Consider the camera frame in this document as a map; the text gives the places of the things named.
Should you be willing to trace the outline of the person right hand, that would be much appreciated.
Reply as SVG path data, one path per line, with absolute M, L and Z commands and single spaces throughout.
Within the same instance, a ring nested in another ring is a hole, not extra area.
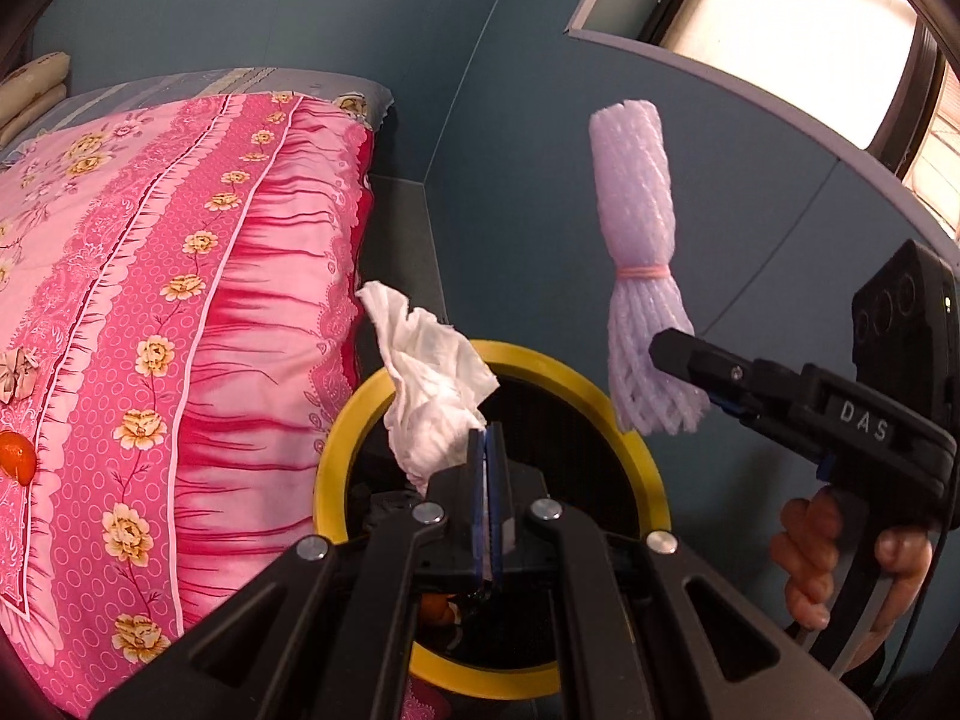
M 779 514 L 781 532 L 770 541 L 770 556 L 786 574 L 784 601 L 802 629 L 828 631 L 839 587 L 853 566 L 846 566 L 844 538 L 848 523 L 832 488 L 822 488 L 812 499 L 794 497 Z M 910 611 L 928 577 L 934 556 L 928 530 L 895 527 L 878 535 L 874 564 L 892 583 L 871 627 L 851 656 L 848 670 L 862 667 L 884 647 L 895 624 Z

